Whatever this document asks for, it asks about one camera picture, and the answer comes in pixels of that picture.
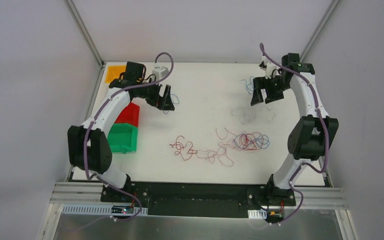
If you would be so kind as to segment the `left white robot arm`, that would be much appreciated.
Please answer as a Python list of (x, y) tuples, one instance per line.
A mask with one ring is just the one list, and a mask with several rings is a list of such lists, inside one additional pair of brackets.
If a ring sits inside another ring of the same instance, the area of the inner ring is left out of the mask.
[(175, 110), (170, 99), (170, 85), (160, 95), (161, 81), (171, 74), (173, 68), (158, 63), (154, 63), (153, 67), (150, 76), (144, 77), (144, 64), (127, 62), (125, 71), (110, 82), (97, 111), (81, 125), (72, 125), (67, 131), (70, 164), (84, 170), (87, 177), (95, 175), (114, 186), (114, 197), (123, 203), (132, 198), (133, 189), (126, 185), (129, 176), (112, 163), (113, 153), (108, 141), (111, 127), (134, 98), (144, 99), (161, 111)]

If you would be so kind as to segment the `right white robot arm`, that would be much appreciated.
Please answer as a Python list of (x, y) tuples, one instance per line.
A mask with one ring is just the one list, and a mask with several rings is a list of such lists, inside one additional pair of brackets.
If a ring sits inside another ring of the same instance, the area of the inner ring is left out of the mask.
[(312, 64), (300, 62), (297, 53), (288, 53), (281, 63), (262, 55), (259, 67), (265, 75), (253, 79), (251, 106), (269, 104), (284, 98), (284, 91), (292, 90), (300, 119), (287, 139), (288, 155), (281, 167), (272, 174), (260, 193), (255, 194), (259, 205), (294, 206), (296, 179), (306, 167), (324, 173), (312, 162), (328, 156), (329, 149), (339, 128), (339, 121), (325, 110), (316, 86), (316, 72)]

